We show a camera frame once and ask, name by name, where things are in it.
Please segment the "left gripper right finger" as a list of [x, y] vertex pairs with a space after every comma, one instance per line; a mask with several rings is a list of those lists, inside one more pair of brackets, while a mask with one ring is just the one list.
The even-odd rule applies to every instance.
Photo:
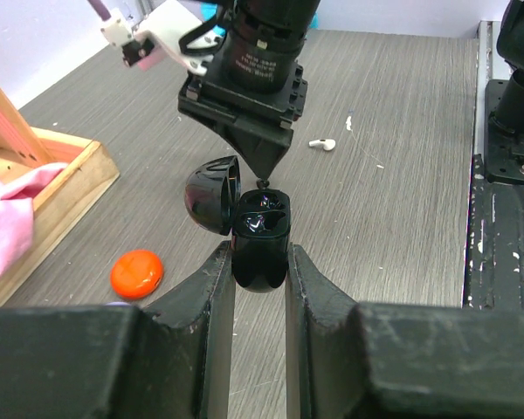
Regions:
[[524, 313], [358, 303], [288, 263], [288, 417], [524, 418]]

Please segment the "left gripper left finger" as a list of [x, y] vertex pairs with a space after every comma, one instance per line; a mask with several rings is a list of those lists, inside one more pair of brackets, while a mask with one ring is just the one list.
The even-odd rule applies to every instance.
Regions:
[[0, 308], [0, 418], [226, 417], [234, 300], [222, 242], [144, 308]]

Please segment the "black earbud charging case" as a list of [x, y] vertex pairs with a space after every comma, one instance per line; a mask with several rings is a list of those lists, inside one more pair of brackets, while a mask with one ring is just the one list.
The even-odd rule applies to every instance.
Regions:
[[231, 236], [231, 272], [250, 292], [270, 292], [288, 270], [291, 202], [284, 192], [261, 188], [243, 193], [239, 160], [231, 155], [206, 162], [188, 177], [184, 203], [204, 229]]

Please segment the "black earbud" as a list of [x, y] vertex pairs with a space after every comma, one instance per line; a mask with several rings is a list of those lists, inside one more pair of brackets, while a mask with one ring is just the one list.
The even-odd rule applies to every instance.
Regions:
[[258, 189], [268, 189], [270, 182], [267, 179], [258, 179], [256, 184]]

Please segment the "purple earbud charging case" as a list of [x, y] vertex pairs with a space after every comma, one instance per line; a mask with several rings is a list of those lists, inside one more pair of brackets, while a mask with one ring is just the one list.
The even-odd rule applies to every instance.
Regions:
[[106, 306], [131, 306], [131, 305], [127, 302], [115, 301], [115, 302], [106, 303]]

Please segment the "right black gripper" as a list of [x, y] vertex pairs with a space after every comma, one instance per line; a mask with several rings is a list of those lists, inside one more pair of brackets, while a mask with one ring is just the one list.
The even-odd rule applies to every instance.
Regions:
[[[179, 100], [219, 113], [237, 116], [248, 113], [290, 127], [303, 114], [307, 89], [302, 65], [293, 65], [285, 85], [276, 93], [258, 93], [239, 86], [221, 65], [216, 65], [203, 77], [189, 74], [179, 91]], [[201, 118], [200, 123], [223, 138], [245, 160], [253, 174], [264, 180], [270, 178], [293, 140], [291, 128], [268, 125], [260, 120]]]

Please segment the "orange earbud charging case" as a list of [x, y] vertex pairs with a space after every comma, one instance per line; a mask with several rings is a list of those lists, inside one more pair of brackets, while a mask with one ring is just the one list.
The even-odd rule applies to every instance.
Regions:
[[124, 299], [143, 299], [162, 282], [164, 266], [149, 250], [133, 250], [123, 254], [110, 271], [110, 285]]

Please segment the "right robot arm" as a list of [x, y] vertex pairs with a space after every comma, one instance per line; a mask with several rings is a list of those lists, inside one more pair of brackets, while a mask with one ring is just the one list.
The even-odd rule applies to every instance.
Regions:
[[217, 1], [209, 20], [179, 39], [193, 58], [211, 55], [203, 76], [190, 73], [180, 113], [223, 138], [265, 189], [303, 114], [307, 81], [297, 58], [316, 1]]

